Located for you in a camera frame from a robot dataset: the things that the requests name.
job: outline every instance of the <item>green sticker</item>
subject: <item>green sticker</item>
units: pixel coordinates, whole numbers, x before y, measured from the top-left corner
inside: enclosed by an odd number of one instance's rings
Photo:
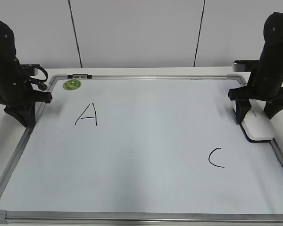
[[[80,88],[81,84],[82,83],[79,80],[72,79],[72,80],[68,80],[64,82],[63,88],[66,90],[75,90],[75,89]]]

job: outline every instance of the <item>aluminum whiteboard frame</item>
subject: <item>aluminum whiteboard frame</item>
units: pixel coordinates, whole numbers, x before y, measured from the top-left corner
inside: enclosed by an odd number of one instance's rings
[[[72,75],[76,79],[87,79],[86,74]],[[48,91],[54,89],[58,80],[68,79],[68,75],[55,75],[49,82]],[[246,81],[240,75],[226,76],[92,76],[92,79],[232,79],[241,85]],[[38,120],[45,104],[36,107]],[[14,150],[1,178],[0,198],[25,149],[33,128],[27,128]],[[283,167],[283,152],[277,142],[270,142]],[[113,212],[38,212],[0,210],[0,224],[7,223],[88,223],[88,224],[164,224],[164,225],[283,225],[283,214],[193,214],[193,213],[113,213]]]

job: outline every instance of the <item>white table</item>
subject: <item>white table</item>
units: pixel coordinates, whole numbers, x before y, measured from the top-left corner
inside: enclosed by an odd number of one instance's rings
[[[250,73],[235,73],[232,67],[185,67],[185,68],[97,68],[97,69],[47,69],[49,80],[56,74],[92,74],[92,75],[226,75],[240,74],[248,80]],[[6,115],[0,105],[0,176],[4,171],[25,128],[15,119]],[[283,149],[283,111],[278,113],[272,123],[277,132],[277,141]]]

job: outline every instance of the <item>whiteboard surface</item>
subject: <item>whiteboard surface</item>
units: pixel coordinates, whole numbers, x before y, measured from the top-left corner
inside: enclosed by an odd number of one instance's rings
[[[283,214],[283,169],[246,140],[234,80],[57,82],[1,197],[22,211]],[[84,109],[90,105],[79,119]],[[208,156],[215,148],[211,161]]]

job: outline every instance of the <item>white device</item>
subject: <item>white device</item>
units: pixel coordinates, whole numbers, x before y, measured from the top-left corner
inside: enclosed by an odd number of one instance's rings
[[[261,106],[255,100],[250,100],[251,109],[247,112],[241,125],[247,138],[252,142],[270,141],[275,137],[275,129],[264,113]],[[233,109],[236,112],[236,103],[233,101]]]

